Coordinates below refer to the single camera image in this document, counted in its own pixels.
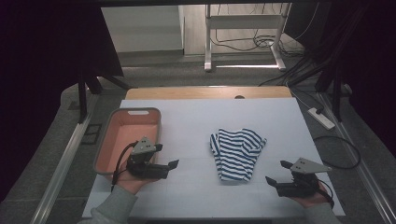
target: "gray floor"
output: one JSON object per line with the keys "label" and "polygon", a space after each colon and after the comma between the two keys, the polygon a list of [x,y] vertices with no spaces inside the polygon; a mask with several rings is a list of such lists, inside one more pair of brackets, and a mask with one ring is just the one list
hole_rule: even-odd
{"label": "gray floor", "polygon": [[[265,80],[282,74],[276,69],[216,67],[225,64],[274,64],[275,62],[269,51],[260,52],[260,54],[232,54],[230,51],[223,51],[223,49],[218,49],[217,53],[227,54],[216,54],[213,59],[214,71],[210,74],[205,73],[204,57],[200,55],[202,52],[198,51],[202,49],[204,43],[201,40],[191,41],[191,45],[195,47],[191,47],[189,49],[191,54],[185,56],[180,54],[167,55],[165,53],[138,55],[136,57],[135,54],[121,54],[120,61],[125,77],[120,79],[136,87],[257,86]],[[297,59],[285,58],[287,67],[293,66],[296,62]],[[97,124],[104,125],[111,111],[119,107],[120,101],[126,93],[126,91],[106,80],[101,79],[101,83],[105,89],[100,94],[94,110],[90,123],[93,125],[92,127]],[[315,80],[310,79],[302,83],[300,87],[310,91],[313,90],[314,83]],[[317,106],[316,102],[305,94],[296,93],[306,104]],[[65,90],[61,102],[58,114],[35,156],[7,198],[1,203],[0,223],[28,223],[32,219],[59,159],[62,157],[64,149],[76,128],[79,115],[77,87],[73,86]],[[301,109],[313,137],[336,135],[335,131],[326,131],[312,119],[306,113],[307,108],[303,104],[301,104]],[[390,204],[395,207],[396,179],[393,169],[396,165],[395,158],[356,114],[353,107],[348,103],[347,96],[342,99],[341,109],[343,124],[361,150],[364,160],[388,197]],[[50,211],[47,223],[76,223],[81,218],[95,177],[92,164],[98,148],[98,143],[95,142],[95,137],[92,135],[84,135],[82,142],[55,205]],[[323,140],[317,143],[317,147],[323,159],[334,161],[334,163],[340,162],[343,165],[350,164],[345,147],[339,142]],[[343,223],[384,223],[356,171],[334,170],[330,175],[346,211],[346,217],[340,217]],[[236,220],[231,223],[258,222],[264,223],[264,220]],[[305,223],[305,221],[303,219],[277,219],[272,220],[272,223]]]}

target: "white wall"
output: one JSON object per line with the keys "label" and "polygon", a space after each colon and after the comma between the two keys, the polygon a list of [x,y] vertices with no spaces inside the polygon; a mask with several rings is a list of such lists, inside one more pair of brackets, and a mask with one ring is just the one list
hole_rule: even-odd
{"label": "white wall", "polygon": [[117,52],[182,49],[178,6],[103,7]]}

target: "power strip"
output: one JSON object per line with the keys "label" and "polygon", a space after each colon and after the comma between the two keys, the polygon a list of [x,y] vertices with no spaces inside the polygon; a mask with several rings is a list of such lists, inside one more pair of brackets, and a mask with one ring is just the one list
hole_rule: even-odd
{"label": "power strip", "polygon": [[331,130],[335,127],[334,123],[332,123],[329,119],[327,119],[323,114],[317,114],[317,109],[312,107],[308,110],[308,113],[314,117],[323,127],[327,130]]}

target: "black curtain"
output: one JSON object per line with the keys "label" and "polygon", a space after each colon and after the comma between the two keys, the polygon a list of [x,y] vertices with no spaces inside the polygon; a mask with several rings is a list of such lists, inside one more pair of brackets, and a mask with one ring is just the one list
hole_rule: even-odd
{"label": "black curtain", "polygon": [[99,7],[55,1],[1,3],[1,200],[51,125],[78,76],[122,76]]}
{"label": "black curtain", "polygon": [[[356,112],[396,157],[396,2],[368,2],[342,52],[342,78],[353,91],[350,103]],[[346,4],[332,5],[327,33],[341,21],[342,11],[348,11]]]}

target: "black cable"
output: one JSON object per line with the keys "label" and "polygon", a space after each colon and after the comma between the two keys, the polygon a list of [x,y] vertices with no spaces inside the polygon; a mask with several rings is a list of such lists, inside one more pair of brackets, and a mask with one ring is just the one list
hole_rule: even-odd
{"label": "black cable", "polygon": [[[330,190],[330,192],[332,193],[332,189],[330,188],[330,186],[328,184],[326,184],[324,181],[319,180],[322,184],[326,185],[327,188]],[[334,208],[334,200],[332,199],[332,196],[330,196],[326,191],[322,190],[322,189],[317,189],[317,193],[319,193],[320,195],[322,195],[323,197],[326,198],[327,202],[329,202],[330,207],[333,209]]]}
{"label": "black cable", "polygon": [[334,195],[333,195],[333,193],[332,193],[332,188],[330,188],[330,186],[329,186],[326,182],[324,182],[323,180],[318,179],[318,181],[319,181],[320,183],[324,184],[324,185],[329,189],[329,191],[330,191],[330,193],[331,193],[330,196],[333,197]]}
{"label": "black cable", "polygon": [[302,59],[300,59],[299,62],[297,62],[297,64],[295,64],[291,69],[289,69],[287,72],[285,72],[282,76],[280,76],[280,77],[275,77],[275,78],[266,80],[266,81],[260,83],[260,84],[259,84],[259,87],[260,87],[260,86],[263,86],[265,83],[268,83],[268,82],[271,82],[271,81],[280,79],[280,78],[282,78],[282,77],[287,77],[287,76],[289,76],[292,72],[294,72],[294,70],[300,68],[300,67],[301,67],[303,64],[305,64],[308,60],[309,60],[309,58],[308,58],[307,56],[303,57]]}
{"label": "black cable", "polygon": [[125,152],[126,152],[130,147],[134,147],[134,146],[136,146],[136,144],[137,144],[137,141],[134,142],[134,143],[128,144],[128,146],[126,146],[126,148],[121,152],[120,157],[119,157],[119,160],[117,161],[116,170],[115,170],[114,173],[113,173],[113,180],[111,181],[111,191],[113,191],[114,186],[117,184],[117,181],[119,180],[119,175],[120,175],[122,172],[124,172],[124,171],[119,172],[120,164],[121,164],[121,160],[122,160],[122,158],[123,158],[123,155],[125,154]]}
{"label": "black cable", "polygon": [[359,152],[359,150],[351,142],[347,141],[344,138],[341,138],[341,137],[338,137],[338,136],[330,136],[330,135],[324,135],[324,136],[316,137],[316,138],[314,138],[314,142],[318,141],[318,140],[321,140],[321,139],[324,139],[324,138],[335,138],[335,139],[341,140],[341,141],[349,144],[356,151],[356,154],[358,155],[358,161],[354,165],[348,166],[348,167],[342,167],[342,166],[339,166],[339,165],[334,165],[334,164],[332,164],[332,163],[330,163],[328,161],[322,160],[324,163],[330,165],[331,167],[334,167],[334,168],[337,168],[337,169],[341,169],[341,170],[354,169],[354,168],[356,168],[357,166],[359,166],[361,164],[361,153]]}
{"label": "black cable", "polygon": [[[250,14],[255,11],[256,7],[257,7],[257,4],[256,4],[255,8],[253,9],[253,11],[250,12]],[[219,4],[218,15],[220,13],[220,8],[221,8],[221,4]],[[262,6],[262,14],[264,12],[264,9],[265,9],[265,4],[263,4],[263,6]],[[253,37],[219,40],[218,39],[218,30],[217,29],[215,30],[215,38],[216,38],[216,41],[218,43],[231,42],[231,41],[241,41],[241,40],[252,40],[256,47],[251,48],[251,49],[237,49],[237,48],[232,47],[230,45],[218,44],[218,43],[215,43],[212,39],[210,39],[210,40],[216,46],[226,47],[226,48],[229,48],[229,49],[235,49],[235,50],[238,50],[238,51],[250,51],[250,50],[253,50],[253,49],[257,49],[257,48],[261,48],[261,49],[270,48],[272,46],[272,44],[269,44],[268,41],[274,41],[274,39],[273,39],[274,36],[273,35],[259,35],[259,36],[257,36],[258,31],[259,31],[259,29],[256,30],[256,32],[255,32]]]}

